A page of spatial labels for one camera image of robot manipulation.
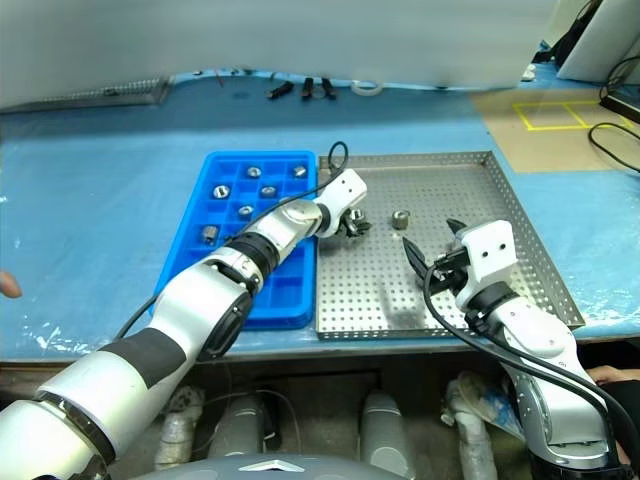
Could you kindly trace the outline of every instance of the white wall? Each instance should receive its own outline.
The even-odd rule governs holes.
[[[558,70],[558,78],[605,82],[640,37],[639,0],[603,0],[580,40]]]
[[[555,0],[0,0],[0,106],[206,67],[515,85]]]
[[[624,56],[624,58],[633,57],[636,55],[640,55],[640,35],[638,36],[638,40],[633,45],[631,50]],[[626,78],[625,83],[629,85],[640,85],[640,62],[636,65],[636,67],[629,73],[629,76]]]

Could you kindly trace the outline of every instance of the yellow tape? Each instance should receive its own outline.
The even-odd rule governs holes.
[[[527,131],[549,132],[549,131],[559,131],[559,130],[588,130],[592,128],[593,125],[589,125],[587,122],[585,122],[584,119],[580,116],[580,114],[578,114],[578,112],[573,110],[571,106],[572,105],[598,105],[598,103],[599,102],[597,100],[572,100],[568,102],[519,102],[519,103],[511,104],[511,106],[513,107],[513,110],[518,114],[518,117],[520,117],[520,120],[522,121],[522,123],[524,123],[524,126],[527,127]],[[549,125],[546,127],[545,126],[536,127],[529,121],[525,113],[522,111],[522,107],[547,107],[547,106],[563,107],[567,111],[567,113],[569,113],[569,115],[571,115],[575,119],[575,121],[578,122],[578,125]],[[620,114],[616,114],[616,115],[620,117],[620,119],[622,120],[622,123],[625,126],[629,128],[633,128],[633,123],[631,123],[629,119],[627,119],[626,117],[623,117]]]

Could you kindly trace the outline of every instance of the metal leg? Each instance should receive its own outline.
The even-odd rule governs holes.
[[[264,412],[256,395],[234,400],[216,425],[207,457],[263,452]]]
[[[409,480],[416,476],[402,414],[393,398],[384,392],[373,392],[365,401],[360,425],[360,460]]]

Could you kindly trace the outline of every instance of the metal cylinder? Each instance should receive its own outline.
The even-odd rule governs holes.
[[[167,414],[154,460],[155,469],[164,470],[187,463],[191,459],[194,431],[193,418],[186,412]]]
[[[213,245],[218,238],[218,227],[207,225],[202,229],[202,241],[207,245]]]
[[[360,422],[360,460],[412,480],[416,476],[409,439],[396,402],[384,392],[365,401]]]
[[[409,211],[396,210],[391,215],[391,225],[396,230],[406,230],[409,226]]]
[[[262,453],[264,412],[257,395],[233,401],[216,425],[207,457]]]

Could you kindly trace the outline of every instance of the metal nut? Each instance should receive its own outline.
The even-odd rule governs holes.
[[[349,218],[353,222],[364,222],[367,220],[367,216],[361,208],[353,208],[349,212]]]
[[[258,167],[247,168],[247,177],[260,178],[260,175],[262,175],[262,170],[260,170]]]
[[[396,210],[391,215],[391,225],[396,230],[406,230],[409,226],[409,211]]]
[[[260,196],[262,198],[274,198],[277,193],[278,190],[276,189],[276,187],[266,186],[260,189]]]
[[[231,193],[231,189],[226,185],[218,185],[213,189],[213,198],[227,198]]]
[[[305,178],[307,176],[307,167],[299,165],[293,169],[293,176],[296,178]]]
[[[241,220],[249,220],[252,213],[253,207],[251,205],[245,205],[244,207],[240,207],[238,209],[238,216]]]
[[[218,227],[213,225],[207,225],[202,229],[202,241],[208,245],[216,243],[218,238]]]

